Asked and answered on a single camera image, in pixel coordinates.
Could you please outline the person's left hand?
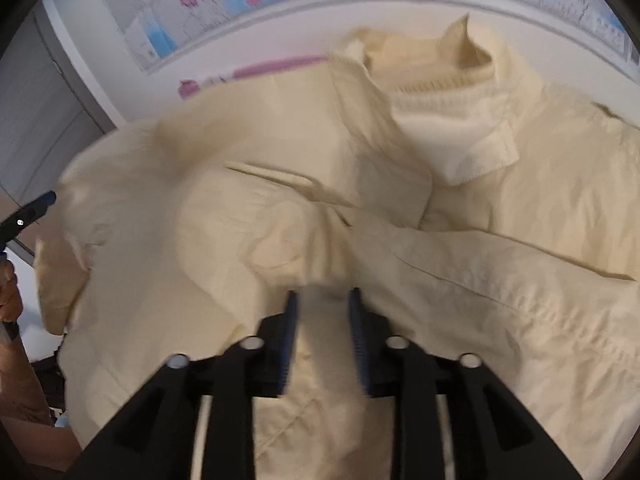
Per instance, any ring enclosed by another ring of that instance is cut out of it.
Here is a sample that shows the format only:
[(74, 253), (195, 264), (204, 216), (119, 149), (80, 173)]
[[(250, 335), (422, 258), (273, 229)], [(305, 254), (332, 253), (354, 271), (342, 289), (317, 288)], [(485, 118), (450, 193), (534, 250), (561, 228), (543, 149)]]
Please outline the person's left hand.
[(13, 323), (23, 313), (23, 300), (18, 289), (18, 279), (14, 265), (6, 260), (1, 266), (1, 294), (0, 294), (0, 315), (1, 321)]

